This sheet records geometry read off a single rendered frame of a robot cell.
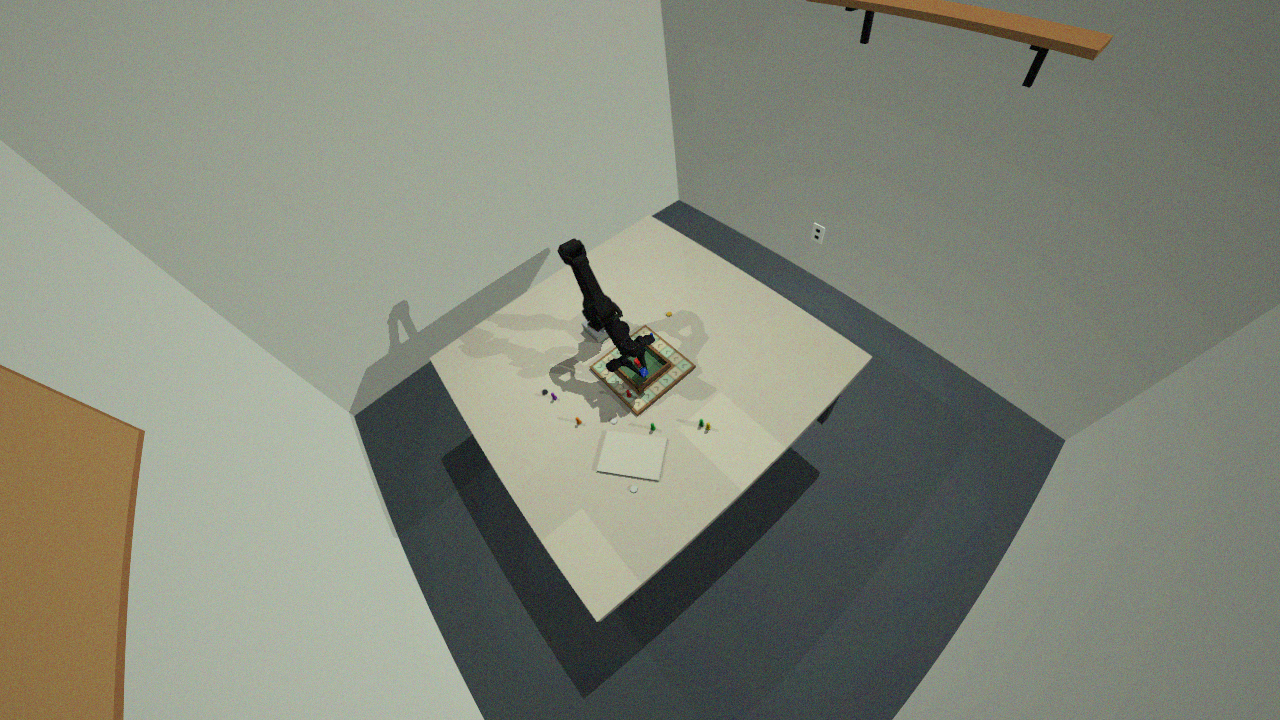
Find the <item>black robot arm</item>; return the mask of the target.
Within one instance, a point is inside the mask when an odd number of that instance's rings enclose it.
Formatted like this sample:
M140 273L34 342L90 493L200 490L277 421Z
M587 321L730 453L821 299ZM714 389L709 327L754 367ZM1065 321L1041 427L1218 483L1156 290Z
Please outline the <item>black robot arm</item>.
M594 275L593 269L589 265L586 256L588 252L584 245L573 238L568 242L561 243L559 250L557 251L564 264L571 266L573 275L579 282L579 287L582 291L584 309L581 311L588 320L588 325L596 332L602 331L604 327L612 341L627 337L630 332L628 324L620 320L620 316L623 315L618 305L602 292L602 288L596 282L596 275ZM625 357L637 357L637 355L644 351L643 346L646 345L646 342L640 334L636 340L628 338L626 345L620 345L621 352Z

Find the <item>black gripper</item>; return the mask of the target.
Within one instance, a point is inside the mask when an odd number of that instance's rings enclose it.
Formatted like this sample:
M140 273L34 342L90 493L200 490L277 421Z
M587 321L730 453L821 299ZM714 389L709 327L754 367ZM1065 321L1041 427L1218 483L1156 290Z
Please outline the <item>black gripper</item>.
M630 337L630 334L627 337L625 337L623 340L620 340L620 338L613 340L613 345L620 350L620 354L622 356L618 357L618 359L612 359L609 363L605 364L605 368L607 368L608 372L616 372L617 369L620 369L620 366L628 366L632 372L637 373L637 375L641 375L640 372L637 372L637 368L634 366L634 363L631 360L628 360L630 356L625 357L623 354L621 352L620 345L621 343L626 345L628 342L627 341L628 337ZM654 337L652 334L645 334L645 336L643 336L643 338L645 340L646 345L652 345L653 342L655 342L655 340L654 340ZM646 348L644 348L644 351L637 355L637 360L639 360L639 363L641 363L643 366L646 368L645 356L644 356L645 351L646 351Z

